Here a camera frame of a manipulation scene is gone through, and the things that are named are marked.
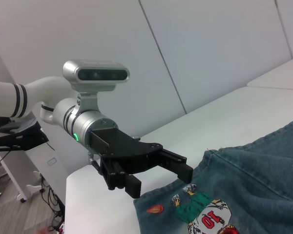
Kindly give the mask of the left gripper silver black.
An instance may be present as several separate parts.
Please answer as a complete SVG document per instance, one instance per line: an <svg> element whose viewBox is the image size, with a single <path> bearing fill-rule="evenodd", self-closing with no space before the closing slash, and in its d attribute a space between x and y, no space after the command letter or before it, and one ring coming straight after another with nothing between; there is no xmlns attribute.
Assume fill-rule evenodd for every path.
<svg viewBox="0 0 293 234"><path fill-rule="evenodd" d="M184 183L191 183L193 168L187 158L163 149L159 143L140 142L118 129L115 121L94 110L71 115L71 135L91 153L101 156L101 173L109 190L124 189L132 198L141 195L141 181L132 174L152 168L147 156L157 154L159 166Z"/></svg>

